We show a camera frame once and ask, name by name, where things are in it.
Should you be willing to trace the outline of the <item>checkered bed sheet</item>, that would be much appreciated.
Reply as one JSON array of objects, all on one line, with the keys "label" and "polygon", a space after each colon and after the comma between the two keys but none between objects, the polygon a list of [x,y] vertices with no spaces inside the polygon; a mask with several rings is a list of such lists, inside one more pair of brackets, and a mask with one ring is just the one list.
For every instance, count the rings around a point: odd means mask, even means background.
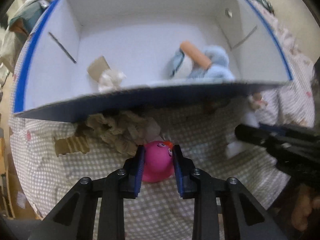
[{"label": "checkered bed sheet", "polygon": [[[249,4],[266,22],[280,43],[293,74],[287,86],[261,92],[263,105],[257,107],[259,122],[269,125],[292,124],[312,127],[315,103],[312,85],[315,71],[311,60],[298,48],[294,36],[255,0]],[[183,153],[211,176],[235,176],[264,208],[269,208],[289,182],[289,176],[276,169],[276,161],[260,147],[232,158],[224,146],[233,139],[240,121],[237,113],[247,99],[233,99],[207,114],[200,105],[156,109],[146,114],[162,129],[164,139],[180,144]],[[103,142],[90,130],[84,131],[84,146],[75,145],[65,155],[57,154],[55,143],[74,135],[77,126],[65,122],[9,119],[11,152],[22,189],[34,211],[48,215],[58,201],[84,176],[99,179],[119,168],[126,154]],[[176,180],[144,183],[135,200],[124,204],[127,239],[190,239],[193,201],[182,200]]]}]

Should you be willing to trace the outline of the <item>blue white cardboard box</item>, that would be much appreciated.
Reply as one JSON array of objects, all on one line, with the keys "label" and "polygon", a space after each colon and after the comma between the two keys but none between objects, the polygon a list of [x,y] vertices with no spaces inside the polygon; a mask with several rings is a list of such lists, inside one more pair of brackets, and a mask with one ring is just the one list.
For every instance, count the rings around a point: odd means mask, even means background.
[{"label": "blue white cardboard box", "polygon": [[[222,46],[234,81],[172,79],[183,41]],[[171,107],[285,85],[293,76],[279,42],[249,0],[53,0],[17,67],[13,114],[76,122],[108,109]],[[126,75],[100,93],[105,70]]]}]

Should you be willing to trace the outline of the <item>light blue plush toy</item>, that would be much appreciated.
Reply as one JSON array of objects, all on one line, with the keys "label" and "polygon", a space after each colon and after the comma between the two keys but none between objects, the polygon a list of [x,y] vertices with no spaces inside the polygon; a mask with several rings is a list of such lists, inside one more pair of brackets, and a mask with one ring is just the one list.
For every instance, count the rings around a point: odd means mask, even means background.
[{"label": "light blue plush toy", "polygon": [[235,80],[229,69],[228,54],[221,46],[207,46],[199,50],[192,43],[183,42],[168,62],[168,71],[172,79]]}]

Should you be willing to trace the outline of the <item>beige soft tube toy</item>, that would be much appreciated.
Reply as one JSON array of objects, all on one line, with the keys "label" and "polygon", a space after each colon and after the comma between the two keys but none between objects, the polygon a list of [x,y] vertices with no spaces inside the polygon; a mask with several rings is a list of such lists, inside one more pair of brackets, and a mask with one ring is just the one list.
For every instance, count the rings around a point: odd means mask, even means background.
[{"label": "beige soft tube toy", "polygon": [[212,61],[210,60],[210,58],[207,57],[191,42],[183,41],[180,44],[180,49],[204,70],[208,70],[212,65]]}]

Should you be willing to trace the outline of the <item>white plush doll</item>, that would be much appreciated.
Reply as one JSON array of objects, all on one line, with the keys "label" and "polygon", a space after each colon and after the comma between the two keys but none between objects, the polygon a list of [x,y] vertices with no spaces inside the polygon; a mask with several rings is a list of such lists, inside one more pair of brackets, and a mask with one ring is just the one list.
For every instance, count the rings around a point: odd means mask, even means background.
[{"label": "white plush doll", "polygon": [[250,136],[260,127],[255,112],[266,108],[268,103],[261,93],[254,93],[246,98],[233,99],[232,106],[236,123],[233,135],[227,139],[225,154],[228,159],[253,148]]}]

